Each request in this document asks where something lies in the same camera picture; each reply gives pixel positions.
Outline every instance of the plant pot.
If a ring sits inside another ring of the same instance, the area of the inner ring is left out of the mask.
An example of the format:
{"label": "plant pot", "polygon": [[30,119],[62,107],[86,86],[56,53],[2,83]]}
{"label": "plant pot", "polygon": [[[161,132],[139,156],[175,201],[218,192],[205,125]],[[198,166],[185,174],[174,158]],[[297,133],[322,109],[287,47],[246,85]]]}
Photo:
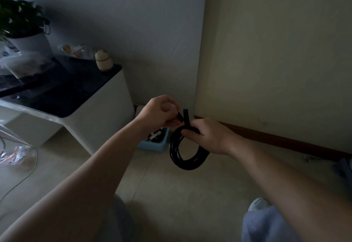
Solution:
{"label": "plant pot", "polygon": [[41,53],[44,57],[54,57],[51,46],[44,33],[23,38],[7,38],[19,50],[29,50]]}

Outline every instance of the gray cord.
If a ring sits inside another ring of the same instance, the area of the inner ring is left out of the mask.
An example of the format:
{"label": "gray cord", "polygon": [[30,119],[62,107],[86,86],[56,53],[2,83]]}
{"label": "gray cord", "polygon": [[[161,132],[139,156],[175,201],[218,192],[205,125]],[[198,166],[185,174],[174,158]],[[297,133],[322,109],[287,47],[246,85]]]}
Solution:
{"label": "gray cord", "polygon": [[[35,171],[35,169],[37,168],[37,163],[38,163],[38,150],[37,150],[35,147],[33,147],[33,146],[31,146],[31,145],[29,145],[29,144],[23,142],[23,141],[20,142],[20,141],[15,141],[15,140],[8,139],[8,138],[5,138],[5,139],[7,139],[7,140],[9,140],[9,141],[12,141],[12,142],[16,142],[16,143],[21,143],[21,144],[24,144],[24,145],[27,145],[27,146],[30,146],[30,147],[34,148],[34,150],[37,152],[37,156],[36,156],[36,164],[34,165],[34,168],[33,168],[33,170],[31,171],[31,173],[28,174],[21,182],[19,182],[19,183],[18,183],[17,185],[15,185],[13,188],[11,188],[9,191],[7,191],[6,194],[0,199],[0,204],[1,204],[2,200],[7,196],[7,194],[9,194],[16,186],[18,186],[20,183],[22,183],[24,180],[26,180],[26,179]],[[3,149],[2,149],[2,152],[1,152],[1,154],[2,154],[2,153],[5,151],[6,144],[5,144],[4,138],[0,137],[0,140],[2,141],[2,144],[3,144]]]}

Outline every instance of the person's left arm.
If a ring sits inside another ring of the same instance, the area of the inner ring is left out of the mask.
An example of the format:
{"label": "person's left arm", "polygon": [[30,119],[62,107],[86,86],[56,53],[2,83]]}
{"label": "person's left arm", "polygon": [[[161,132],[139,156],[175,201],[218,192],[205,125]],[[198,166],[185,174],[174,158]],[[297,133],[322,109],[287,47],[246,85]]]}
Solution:
{"label": "person's left arm", "polygon": [[15,221],[0,242],[91,241],[139,142],[162,126],[179,125],[178,110],[167,95],[151,99],[132,122]]}

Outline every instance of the shoe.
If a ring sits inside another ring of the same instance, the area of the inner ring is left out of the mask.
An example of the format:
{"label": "shoe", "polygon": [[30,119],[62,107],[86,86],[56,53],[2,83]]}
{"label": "shoe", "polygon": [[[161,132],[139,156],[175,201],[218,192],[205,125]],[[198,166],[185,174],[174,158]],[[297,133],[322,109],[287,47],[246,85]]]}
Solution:
{"label": "shoe", "polygon": [[252,204],[249,205],[248,211],[258,211],[270,207],[269,201],[265,198],[256,198],[253,200]]}

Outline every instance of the tile grout line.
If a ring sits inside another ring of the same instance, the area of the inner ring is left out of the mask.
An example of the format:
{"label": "tile grout line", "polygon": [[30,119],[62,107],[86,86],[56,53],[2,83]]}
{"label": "tile grout line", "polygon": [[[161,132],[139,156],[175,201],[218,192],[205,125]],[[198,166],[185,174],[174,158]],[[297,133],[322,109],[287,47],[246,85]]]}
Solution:
{"label": "tile grout line", "polygon": [[140,183],[139,183],[139,185],[138,185],[138,187],[137,187],[137,190],[135,191],[135,193],[134,193],[134,195],[133,195],[133,198],[132,198],[132,200],[131,200],[131,202],[130,202],[130,205],[129,205],[129,209],[130,209],[130,207],[131,207],[131,205],[132,205],[132,203],[133,203],[133,201],[134,201],[134,197],[136,196],[136,194],[137,194],[137,192],[138,192],[138,190],[139,190],[140,185],[141,185],[142,182],[143,182],[143,179],[144,179],[145,175],[147,174],[147,171],[149,170],[150,165],[152,164],[152,162],[153,162],[153,160],[154,160],[155,155],[156,155],[156,151],[154,151],[154,155],[153,155],[153,157],[152,157],[152,160],[150,161],[150,163],[149,163],[147,169],[145,170],[145,172],[144,172],[144,174],[143,174],[143,177],[142,177],[142,180],[140,181]]}

